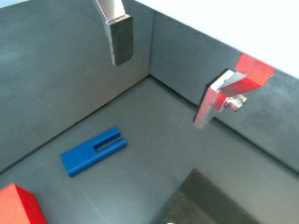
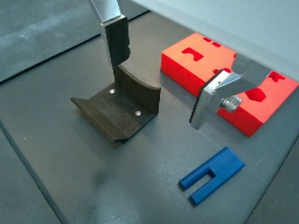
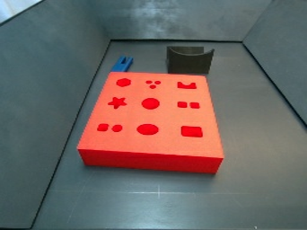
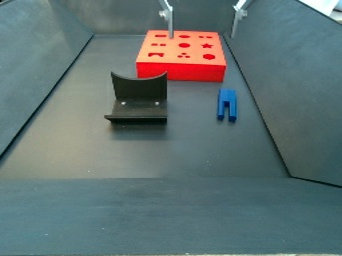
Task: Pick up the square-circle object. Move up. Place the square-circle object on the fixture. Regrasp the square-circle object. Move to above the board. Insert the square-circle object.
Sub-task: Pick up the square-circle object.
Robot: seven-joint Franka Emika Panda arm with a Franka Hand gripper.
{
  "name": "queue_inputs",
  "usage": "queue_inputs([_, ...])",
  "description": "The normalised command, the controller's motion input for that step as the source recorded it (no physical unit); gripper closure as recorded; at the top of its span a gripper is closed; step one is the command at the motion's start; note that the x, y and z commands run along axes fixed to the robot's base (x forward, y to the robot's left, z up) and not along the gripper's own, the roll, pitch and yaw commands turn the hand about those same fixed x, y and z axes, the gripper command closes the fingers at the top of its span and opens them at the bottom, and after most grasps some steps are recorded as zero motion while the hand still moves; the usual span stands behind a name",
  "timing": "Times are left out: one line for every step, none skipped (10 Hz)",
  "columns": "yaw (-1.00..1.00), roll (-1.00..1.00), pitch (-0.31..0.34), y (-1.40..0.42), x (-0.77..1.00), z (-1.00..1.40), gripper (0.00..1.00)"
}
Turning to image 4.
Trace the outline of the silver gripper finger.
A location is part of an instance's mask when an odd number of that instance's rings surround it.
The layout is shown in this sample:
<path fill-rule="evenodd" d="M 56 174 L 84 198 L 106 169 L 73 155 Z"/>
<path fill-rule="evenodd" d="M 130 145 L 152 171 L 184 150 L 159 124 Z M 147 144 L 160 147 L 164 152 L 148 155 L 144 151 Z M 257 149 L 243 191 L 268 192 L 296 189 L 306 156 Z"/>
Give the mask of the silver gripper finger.
<path fill-rule="evenodd" d="M 159 16 L 165 20 L 168 27 L 168 38 L 173 38 L 173 8 L 168 3 L 168 0 L 157 0 L 161 6 Z"/>
<path fill-rule="evenodd" d="M 231 38 L 235 37 L 239 21 L 247 16 L 245 4 L 247 4 L 247 0 L 237 0 L 236 4 L 232 6 L 235 14 L 233 14 L 232 27 L 231 27 L 231 34 L 229 34 Z"/>

